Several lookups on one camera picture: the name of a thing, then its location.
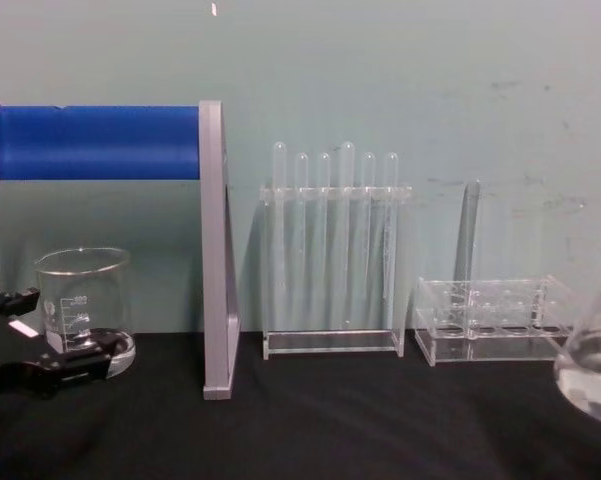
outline wall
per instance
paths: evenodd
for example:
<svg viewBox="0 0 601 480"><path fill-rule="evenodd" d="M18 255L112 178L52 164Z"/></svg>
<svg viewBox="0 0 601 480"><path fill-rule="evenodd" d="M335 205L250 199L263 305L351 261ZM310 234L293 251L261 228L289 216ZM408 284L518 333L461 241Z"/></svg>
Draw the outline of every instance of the wall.
<svg viewBox="0 0 601 480"><path fill-rule="evenodd" d="M600 282L601 0L217 0L216 14L210 0L0 0L0 99L223 100L247 328L279 140L396 151L422 193L542 182L543 269L585 297ZM134 258L139 330L196 328L198 207L196 184L2 185L0 284L34 281L51 248L113 242Z"/></svg>

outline glass flask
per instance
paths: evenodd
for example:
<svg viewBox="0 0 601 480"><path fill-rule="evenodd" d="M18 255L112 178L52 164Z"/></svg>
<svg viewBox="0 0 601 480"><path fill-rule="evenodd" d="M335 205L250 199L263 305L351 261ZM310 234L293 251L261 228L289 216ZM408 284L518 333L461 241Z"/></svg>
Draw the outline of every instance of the glass flask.
<svg viewBox="0 0 601 480"><path fill-rule="evenodd" d="M120 342L109 377L129 368L136 354L127 305L129 261L129 253L117 248L75 248L35 262L47 342L63 353L115 333Z"/></svg>
<svg viewBox="0 0 601 480"><path fill-rule="evenodd" d="M555 361L554 371L564 396L601 420L601 290L575 323Z"/></svg>

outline blue cylinder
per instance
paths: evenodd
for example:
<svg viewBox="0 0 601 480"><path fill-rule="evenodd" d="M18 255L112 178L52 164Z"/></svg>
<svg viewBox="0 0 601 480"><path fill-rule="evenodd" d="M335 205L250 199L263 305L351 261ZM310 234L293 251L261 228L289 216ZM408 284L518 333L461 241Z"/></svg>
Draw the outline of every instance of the blue cylinder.
<svg viewBox="0 0 601 480"><path fill-rule="evenodd" d="M0 106L0 180L198 180L198 108Z"/></svg>

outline black cloth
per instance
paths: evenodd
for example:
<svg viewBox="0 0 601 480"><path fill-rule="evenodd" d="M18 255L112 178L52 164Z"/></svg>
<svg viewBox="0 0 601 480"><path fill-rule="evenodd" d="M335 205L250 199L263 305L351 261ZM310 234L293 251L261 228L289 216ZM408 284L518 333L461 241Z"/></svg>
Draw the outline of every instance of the black cloth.
<svg viewBox="0 0 601 480"><path fill-rule="evenodd" d="M244 334L233 399L202 400L201 335L139 335L136 363L51 401L0 397L0 479L601 479L601 423L550 362L429 367L278 356Z"/></svg>

